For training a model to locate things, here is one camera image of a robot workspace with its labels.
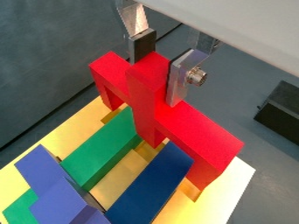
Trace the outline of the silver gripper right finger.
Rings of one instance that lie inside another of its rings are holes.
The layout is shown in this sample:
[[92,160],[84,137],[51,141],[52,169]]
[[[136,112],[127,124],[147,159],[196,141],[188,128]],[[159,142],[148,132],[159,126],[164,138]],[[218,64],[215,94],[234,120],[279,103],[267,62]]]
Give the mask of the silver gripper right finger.
[[190,49],[170,63],[166,102],[174,107],[187,96],[188,85],[200,86],[207,80],[203,61],[222,46],[222,41],[202,31],[191,29],[187,38]]

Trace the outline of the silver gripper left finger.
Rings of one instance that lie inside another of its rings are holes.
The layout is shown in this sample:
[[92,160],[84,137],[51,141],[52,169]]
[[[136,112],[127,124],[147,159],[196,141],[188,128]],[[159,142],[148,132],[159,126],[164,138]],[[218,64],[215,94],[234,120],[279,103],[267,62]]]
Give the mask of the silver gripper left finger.
[[130,63],[155,51],[156,30],[148,26],[144,6],[135,0],[115,0],[116,11],[128,34]]

